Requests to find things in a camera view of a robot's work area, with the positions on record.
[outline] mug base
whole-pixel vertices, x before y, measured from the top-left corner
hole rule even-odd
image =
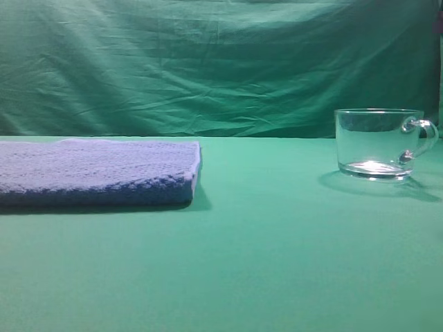
[[[399,165],[367,160],[357,163],[338,164],[342,173],[372,181],[402,181],[410,176],[412,169],[404,169]]]

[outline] table surface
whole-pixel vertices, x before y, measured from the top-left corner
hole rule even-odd
[[[334,140],[197,139],[188,207],[3,209],[0,331],[443,331],[442,142],[393,185]]]

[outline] green cloth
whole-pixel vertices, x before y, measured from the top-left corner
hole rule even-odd
[[[0,0],[0,134],[332,137],[437,120],[437,0]]]
[[[443,331],[443,142],[392,186],[334,140],[198,139],[182,210],[3,211],[0,331]]]

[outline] clear glass cup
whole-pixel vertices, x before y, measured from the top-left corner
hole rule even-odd
[[[335,111],[338,168],[371,180],[403,180],[414,159],[438,140],[424,112],[409,109],[339,109]],[[420,132],[426,138],[419,144]]]

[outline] blue towel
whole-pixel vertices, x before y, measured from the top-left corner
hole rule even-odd
[[[198,142],[0,142],[0,205],[191,202]]]

